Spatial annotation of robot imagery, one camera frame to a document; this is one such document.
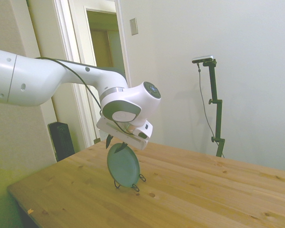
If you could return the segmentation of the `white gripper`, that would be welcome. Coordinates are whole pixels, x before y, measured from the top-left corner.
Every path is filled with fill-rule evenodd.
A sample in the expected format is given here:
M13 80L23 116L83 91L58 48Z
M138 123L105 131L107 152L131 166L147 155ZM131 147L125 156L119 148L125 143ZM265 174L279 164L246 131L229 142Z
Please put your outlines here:
M123 143L116 144L114 153L122 151L128 145L143 150L149 141L149 122L147 120L142 126L137 127L128 122L114 122L101 116L96 126L100 130L108 133L106 148L109 147L113 137L123 141Z

